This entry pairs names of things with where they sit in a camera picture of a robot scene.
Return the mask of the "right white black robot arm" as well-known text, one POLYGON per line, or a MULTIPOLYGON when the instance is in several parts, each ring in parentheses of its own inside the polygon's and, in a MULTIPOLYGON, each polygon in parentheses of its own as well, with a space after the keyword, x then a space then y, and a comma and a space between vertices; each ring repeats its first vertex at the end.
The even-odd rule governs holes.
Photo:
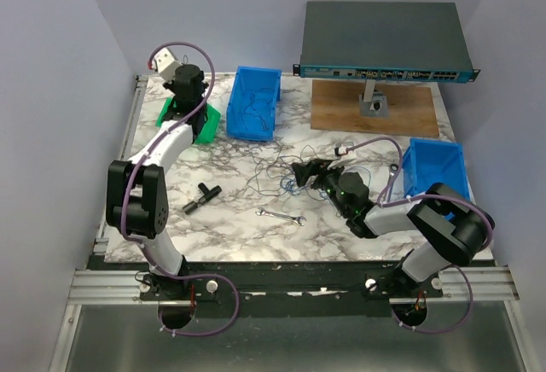
POLYGON ((493 218, 444 183, 381 204, 369 198, 369 187, 358 173, 333 163, 314 159, 293 163, 291 169, 299 187, 311 182, 313 189, 326 193, 353 235, 375 239, 416 230, 426 240, 406 254, 392 273, 393 288, 404 297, 421 290, 435 273, 451 265, 470 264, 492 241, 493 218))

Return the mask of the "green plastic bin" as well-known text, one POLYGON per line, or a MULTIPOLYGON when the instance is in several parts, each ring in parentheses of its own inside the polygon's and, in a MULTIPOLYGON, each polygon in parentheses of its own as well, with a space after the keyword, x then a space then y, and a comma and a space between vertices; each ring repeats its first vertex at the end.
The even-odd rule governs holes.
MULTIPOLYGON (((159 117, 155 122, 156 127, 161 127, 162 123, 166 120, 166 114, 170 105, 174 102, 172 97, 168 97, 159 113, 159 117)), ((209 144, 212 143, 216 136, 221 113, 212 105, 206 105, 206 123, 203 125, 199 136, 195 139, 195 144, 209 144)))

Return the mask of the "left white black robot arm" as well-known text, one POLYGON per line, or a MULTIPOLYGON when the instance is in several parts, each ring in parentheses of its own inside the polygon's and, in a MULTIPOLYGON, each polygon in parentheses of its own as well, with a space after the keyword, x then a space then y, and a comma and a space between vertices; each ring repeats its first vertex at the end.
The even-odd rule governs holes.
POLYGON ((199 67, 182 64, 163 86, 173 98, 158 133, 130 159, 108 167, 106 221, 139 247, 160 290, 170 299, 181 299, 188 292, 189 275, 185 257, 166 232, 166 173, 206 124, 212 87, 199 67))

